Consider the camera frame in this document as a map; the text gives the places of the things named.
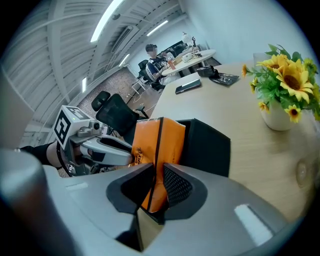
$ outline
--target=white wall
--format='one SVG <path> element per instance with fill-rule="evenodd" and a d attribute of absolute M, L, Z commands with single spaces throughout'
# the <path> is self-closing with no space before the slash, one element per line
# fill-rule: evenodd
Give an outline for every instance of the white wall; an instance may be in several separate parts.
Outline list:
<path fill-rule="evenodd" d="M 309 42 L 290 15 L 274 0 L 181 0 L 185 11 L 222 64 L 242 62 L 253 53 L 282 45 L 291 55 L 316 60 Z"/>
<path fill-rule="evenodd" d="M 172 26 L 159 29 L 159 31 L 155 32 L 154 36 L 149 36 L 148 39 L 145 40 L 145 42 L 137 49 L 137 53 L 133 57 L 131 57 L 131 59 L 128 62 L 130 68 L 134 72 L 134 75 L 137 76 L 140 71 L 138 63 L 140 63 L 143 60 L 149 59 L 149 56 L 146 53 L 147 44 L 157 45 L 158 53 L 160 53 L 161 51 L 181 41 L 182 32 L 186 32 L 190 36 L 194 36 L 196 40 L 195 43 L 197 45 L 200 44 L 202 48 L 206 47 L 205 40 L 197 32 L 196 28 L 192 25 L 192 23 L 189 20 L 181 20 L 173 24 Z"/>

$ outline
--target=wooden table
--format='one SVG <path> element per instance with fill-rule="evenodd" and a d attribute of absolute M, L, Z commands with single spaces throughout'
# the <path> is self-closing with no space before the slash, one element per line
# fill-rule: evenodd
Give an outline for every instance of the wooden table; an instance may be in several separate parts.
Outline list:
<path fill-rule="evenodd" d="M 246 64 L 251 67 L 253 61 Z M 176 80 L 165 87 L 151 118 L 196 118 L 228 136 L 229 178 L 271 203 L 289 221 L 295 220 L 313 192 L 311 176 L 306 186 L 298 186 L 297 163 L 304 160 L 312 172 L 312 163 L 319 157 L 319 141 L 310 117 L 303 113 L 300 122 L 289 131 L 271 130 L 261 116 L 256 95 L 251 93 L 252 76 L 241 77 L 242 63 L 216 68 L 240 78 L 225 87 L 202 77 L 201 87 L 178 95 L 178 86 L 200 77 L 193 73 Z"/>
<path fill-rule="evenodd" d="M 174 70 L 171 69 L 171 68 L 168 68 L 168 69 L 166 69 L 165 71 L 162 72 L 162 75 L 163 76 L 168 76 L 168 75 L 177 73 L 179 71 L 185 70 L 187 68 L 190 68 L 193 65 L 196 65 L 196 64 L 198 64 L 200 62 L 203 62 L 203 61 L 211 58 L 216 53 L 216 50 L 202 50 L 202 51 L 199 51 L 199 53 L 202 54 L 202 57 L 190 59 L 186 63 L 181 61 L 177 65 L 175 65 L 175 69 Z"/>

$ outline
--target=orange box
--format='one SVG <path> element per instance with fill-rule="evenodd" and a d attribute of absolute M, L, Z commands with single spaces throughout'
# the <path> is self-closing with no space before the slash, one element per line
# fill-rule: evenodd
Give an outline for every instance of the orange box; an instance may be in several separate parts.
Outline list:
<path fill-rule="evenodd" d="M 178 164 L 184 147 L 186 127 L 166 117 L 139 120 L 136 123 L 132 154 L 134 165 L 153 163 L 154 186 L 142 203 L 150 213 L 159 211 L 167 202 L 164 186 L 164 163 Z"/>

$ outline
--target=black sleeve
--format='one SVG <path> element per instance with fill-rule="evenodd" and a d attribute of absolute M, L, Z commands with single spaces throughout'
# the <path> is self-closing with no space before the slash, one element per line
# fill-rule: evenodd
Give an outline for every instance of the black sleeve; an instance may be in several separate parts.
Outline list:
<path fill-rule="evenodd" d="M 36 147 L 25 146 L 20 149 L 30 153 L 31 155 L 34 155 L 43 165 L 51 166 L 51 163 L 49 163 L 47 159 L 47 148 L 49 147 L 50 144 L 45 144 L 45 145 L 36 146 Z"/>

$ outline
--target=fluorescent light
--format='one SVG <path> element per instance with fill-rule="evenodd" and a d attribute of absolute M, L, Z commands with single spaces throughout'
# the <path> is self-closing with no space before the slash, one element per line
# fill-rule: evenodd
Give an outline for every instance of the fluorescent light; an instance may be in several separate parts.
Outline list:
<path fill-rule="evenodd" d="M 87 86 L 87 78 L 82 80 L 82 92 L 86 90 L 86 86 Z"/>
<path fill-rule="evenodd" d="M 160 29 L 164 24 L 168 23 L 168 21 L 164 21 L 162 22 L 159 26 L 156 26 L 154 29 L 152 29 L 148 34 L 146 34 L 146 36 L 150 36 L 153 32 L 155 32 L 156 30 Z"/>
<path fill-rule="evenodd" d="M 125 64 L 125 61 L 126 61 L 126 59 L 129 57 L 129 55 L 130 55 L 130 53 L 127 54 L 127 55 L 124 57 L 123 61 L 120 62 L 119 67 L 120 67 L 122 64 Z"/>
<path fill-rule="evenodd" d="M 113 0 L 109 7 L 106 9 L 104 14 L 102 15 L 98 25 L 95 28 L 95 31 L 93 33 L 93 36 L 91 38 L 90 42 L 95 42 L 98 40 L 101 31 L 103 30 L 104 26 L 106 25 L 107 21 L 111 17 L 111 15 L 114 13 L 114 11 L 118 8 L 118 6 L 123 2 L 123 0 Z"/>

